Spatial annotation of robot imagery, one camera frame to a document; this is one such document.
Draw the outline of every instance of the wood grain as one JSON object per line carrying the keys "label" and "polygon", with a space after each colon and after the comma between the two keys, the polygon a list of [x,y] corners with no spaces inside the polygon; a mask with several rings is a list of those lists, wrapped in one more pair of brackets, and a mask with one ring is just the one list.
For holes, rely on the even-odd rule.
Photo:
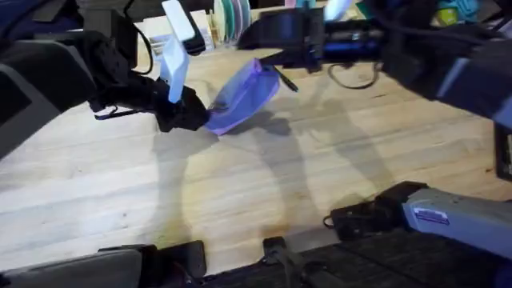
{"label": "wood grain", "polygon": [[[187,85],[208,103],[246,61],[271,50],[192,58]],[[208,272],[255,262],[265,237],[317,228],[333,208],[403,181],[496,200],[492,124],[428,102],[382,75],[366,90],[285,70],[282,87],[230,134],[159,133],[151,115],[105,122],[86,105],[0,162],[0,269],[131,243],[201,239]],[[356,85],[370,64],[335,74]]]}

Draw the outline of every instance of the purple cloth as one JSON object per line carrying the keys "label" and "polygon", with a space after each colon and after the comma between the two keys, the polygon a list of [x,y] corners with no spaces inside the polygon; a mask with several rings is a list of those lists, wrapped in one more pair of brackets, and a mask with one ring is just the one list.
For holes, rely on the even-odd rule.
{"label": "purple cloth", "polygon": [[260,110],[278,89],[279,74],[252,59],[218,93],[209,108],[210,120],[205,128],[224,134]]}

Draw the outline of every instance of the black cable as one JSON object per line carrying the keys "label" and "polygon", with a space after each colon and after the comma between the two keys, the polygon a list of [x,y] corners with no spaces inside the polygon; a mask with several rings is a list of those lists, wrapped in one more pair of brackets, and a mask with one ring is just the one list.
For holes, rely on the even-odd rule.
{"label": "black cable", "polygon": [[151,52],[150,40],[148,40],[147,37],[144,35],[144,33],[138,27],[136,27],[135,24],[133,24],[133,20],[131,19],[130,15],[128,14],[128,9],[131,8],[131,6],[134,4],[134,2],[135,2],[135,0],[129,0],[128,3],[125,5],[125,7],[122,9],[122,12],[124,13],[125,18],[128,19],[130,22],[132,22],[132,25],[137,30],[137,33],[139,33],[141,35],[142,40],[144,41],[144,45],[146,46],[147,53],[150,56],[150,68],[145,72],[138,72],[138,71],[134,71],[134,72],[139,75],[148,75],[149,73],[151,73],[151,71],[153,70],[153,66],[154,66],[153,53]]}
{"label": "black cable", "polygon": [[327,219],[331,219],[331,220],[332,220],[332,217],[331,217],[330,215],[325,216],[325,217],[323,218],[323,220],[322,220],[323,225],[324,225],[327,229],[333,229],[333,228],[334,228],[334,225],[332,225],[332,224],[327,224],[327,222],[326,222],[326,221],[327,221]]}
{"label": "black cable", "polygon": [[122,9],[126,19],[131,21],[131,17],[128,15],[128,9],[131,8],[132,4],[134,4],[135,0],[129,0],[125,7]]}
{"label": "black cable", "polygon": [[368,87],[371,87],[378,80],[378,63],[377,62],[373,64],[374,76],[372,77],[372,79],[367,84],[363,84],[360,86],[348,86],[348,85],[341,83],[336,78],[336,76],[334,76],[334,73],[333,73],[333,70],[336,66],[344,67],[344,64],[339,63],[339,64],[333,64],[333,65],[329,66],[329,69],[327,69],[327,74],[329,75],[329,78],[331,78],[334,82],[336,82],[336,84],[340,85],[343,88],[352,89],[352,90],[363,90]]}
{"label": "black cable", "polygon": [[385,28],[389,30],[394,30],[397,32],[401,32],[404,34],[410,34],[415,36],[424,36],[424,37],[442,37],[442,38],[450,38],[452,40],[458,40],[462,42],[468,42],[475,45],[483,45],[486,43],[485,40],[480,40],[475,37],[465,36],[461,34],[453,34],[453,33],[447,33],[442,31],[432,31],[432,30],[424,30],[424,29],[416,29],[416,28],[409,28],[405,26],[401,26],[399,24],[393,23],[389,19],[384,16],[381,11],[379,11],[377,8],[375,8],[374,0],[367,0],[365,1],[366,7],[368,8],[368,11],[374,16],[377,21],[379,21]]}
{"label": "black cable", "polygon": [[33,4],[29,9],[23,11],[20,15],[18,15],[13,21],[7,24],[6,28],[2,31],[2,36],[0,38],[7,39],[11,31],[16,28],[16,26],[23,21],[29,14],[35,12],[37,9],[41,8],[43,5],[47,4],[51,0],[41,0]]}
{"label": "black cable", "polygon": [[151,43],[150,43],[150,40],[148,40],[147,37],[144,35],[144,33],[138,27],[136,27],[135,24],[134,24],[134,27],[137,30],[137,32],[141,35],[142,40],[144,41],[144,45],[146,46],[147,53],[150,56],[150,68],[148,68],[148,70],[146,72],[138,72],[138,71],[134,71],[134,72],[139,75],[148,75],[153,70],[153,65],[154,65],[153,53],[151,52]]}
{"label": "black cable", "polygon": [[354,251],[352,249],[344,247],[343,244],[336,244],[336,245],[334,245],[334,247],[336,247],[336,248],[338,248],[338,249],[340,249],[340,250],[342,250],[344,252],[347,252],[349,254],[352,254],[352,255],[355,255],[357,257],[363,258],[363,259],[367,260],[368,262],[372,262],[373,264],[375,264],[377,266],[380,266],[381,268],[383,268],[385,270],[391,271],[392,273],[398,274],[398,275],[400,275],[400,276],[402,276],[404,278],[407,278],[407,279],[411,280],[412,282],[414,282],[416,284],[419,284],[420,286],[432,288],[432,285],[429,285],[428,283],[425,283],[425,282],[423,282],[423,281],[421,281],[419,279],[416,279],[416,278],[414,278],[414,277],[412,277],[412,276],[410,276],[408,274],[405,274],[405,273],[401,272],[400,270],[395,269],[392,266],[389,266],[389,265],[386,265],[386,264],[380,262],[379,260],[373,259],[373,258],[368,257],[368,256],[366,256],[364,254],[361,254],[361,253],[359,253],[357,251]]}

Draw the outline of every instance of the black mount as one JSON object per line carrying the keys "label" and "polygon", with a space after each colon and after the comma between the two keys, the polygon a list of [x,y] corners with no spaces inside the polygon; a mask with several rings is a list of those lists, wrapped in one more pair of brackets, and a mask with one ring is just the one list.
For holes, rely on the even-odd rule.
{"label": "black mount", "polygon": [[345,285],[344,281],[327,270],[324,263],[307,260],[300,254],[287,250],[283,237],[263,240],[263,249],[265,251],[263,263],[266,265],[282,264],[285,267],[288,288],[304,285],[312,288],[331,288]]}
{"label": "black mount", "polygon": [[127,245],[100,249],[103,251],[136,250],[142,255],[142,271],[138,286],[155,287],[167,283],[184,281],[195,283],[195,279],[206,274],[204,243],[193,241],[158,249],[155,245]]}
{"label": "black mount", "polygon": [[375,200],[332,210],[325,220],[331,219],[340,241],[358,240],[395,228],[407,229],[402,204],[425,183],[401,182],[380,193]]}

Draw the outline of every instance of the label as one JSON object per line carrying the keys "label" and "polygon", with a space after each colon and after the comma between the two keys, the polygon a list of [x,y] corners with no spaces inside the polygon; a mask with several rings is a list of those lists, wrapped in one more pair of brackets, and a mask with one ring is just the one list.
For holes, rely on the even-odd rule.
{"label": "label", "polygon": [[434,222],[438,224],[449,225],[448,215],[446,213],[425,208],[413,208],[414,216],[418,220]]}

